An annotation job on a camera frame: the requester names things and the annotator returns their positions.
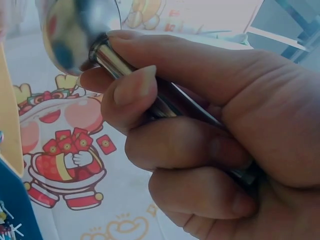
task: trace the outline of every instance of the cartoon print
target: cartoon print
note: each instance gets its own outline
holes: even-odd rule
[[[146,212],[148,214],[150,214],[152,217],[155,218],[157,216],[158,210],[159,210],[159,208],[157,207],[157,205],[152,203],[152,204],[149,205],[149,207],[147,208]]]
[[[28,84],[14,86],[24,166],[32,178],[24,185],[30,199],[46,208],[60,199],[72,210],[99,206],[104,196],[95,186],[107,170],[98,149],[116,151],[108,135],[95,137],[103,129],[101,96],[86,94],[76,80],[58,75],[57,90],[36,94]]]
[[[154,30],[167,0],[118,0],[123,25],[131,29]]]
[[[116,216],[103,230],[94,227],[84,233],[80,240],[143,240],[149,232],[149,221],[144,216],[132,218],[129,213]]]

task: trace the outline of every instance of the hand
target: hand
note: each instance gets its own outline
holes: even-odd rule
[[[87,166],[91,164],[94,160],[91,153],[88,151],[80,151],[78,154],[75,154],[72,158],[75,165],[79,167]]]
[[[262,50],[171,36],[116,31],[110,42],[140,69],[113,81],[95,68],[80,83],[104,93],[104,119],[127,135],[128,158],[153,172],[150,193],[174,223],[201,240],[319,238],[318,74]],[[236,140],[187,117],[141,126],[157,95],[152,65],[163,79],[200,96],[209,112],[215,109]],[[268,174],[257,199],[217,168],[245,168],[248,152]]]

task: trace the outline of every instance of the spoon handle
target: spoon handle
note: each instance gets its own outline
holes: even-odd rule
[[[101,36],[95,45],[92,46],[89,60],[92,63],[98,63],[101,67],[108,70],[115,79],[130,75],[135,70],[112,50],[108,36],[106,35]],[[205,111],[174,83],[165,81],[159,77],[156,77],[156,80],[158,96],[146,112],[149,120],[187,116],[228,132],[222,123]],[[262,171],[253,162],[246,170],[230,170],[227,173],[245,188],[251,186]]]

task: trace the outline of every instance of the red cartoon figure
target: red cartoon figure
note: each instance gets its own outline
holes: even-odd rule
[[[57,90],[31,94],[29,85],[14,86],[19,107],[30,199],[53,208],[62,198],[72,210],[97,207],[103,194],[95,187],[107,174],[99,151],[116,150],[101,134],[100,98],[86,94],[76,79],[59,75]]]

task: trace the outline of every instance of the red envelope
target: red envelope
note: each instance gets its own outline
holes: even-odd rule
[[[113,153],[117,150],[114,143],[111,141],[110,137],[108,135],[103,135],[99,137],[96,142],[98,143],[99,147],[103,151],[105,155],[108,155],[110,153]]]
[[[77,139],[74,142],[75,147],[78,151],[88,151],[91,147],[91,144],[94,140],[84,133],[80,133]]]
[[[76,146],[74,145],[71,137],[68,137],[68,138],[61,140],[58,143],[58,146],[61,149],[61,151],[65,154],[69,154],[69,153],[77,154],[78,153],[78,150],[77,150]]]
[[[79,127],[75,127],[72,133],[72,140],[76,141],[80,134],[88,134],[88,131]]]
[[[51,139],[48,141],[43,147],[43,152],[48,155],[55,156],[61,154],[61,149],[59,148],[57,141],[55,139]]]
[[[71,131],[70,130],[63,130],[63,131],[56,131],[55,132],[55,139],[57,142],[60,142],[63,139],[66,139],[68,137],[71,137]]]

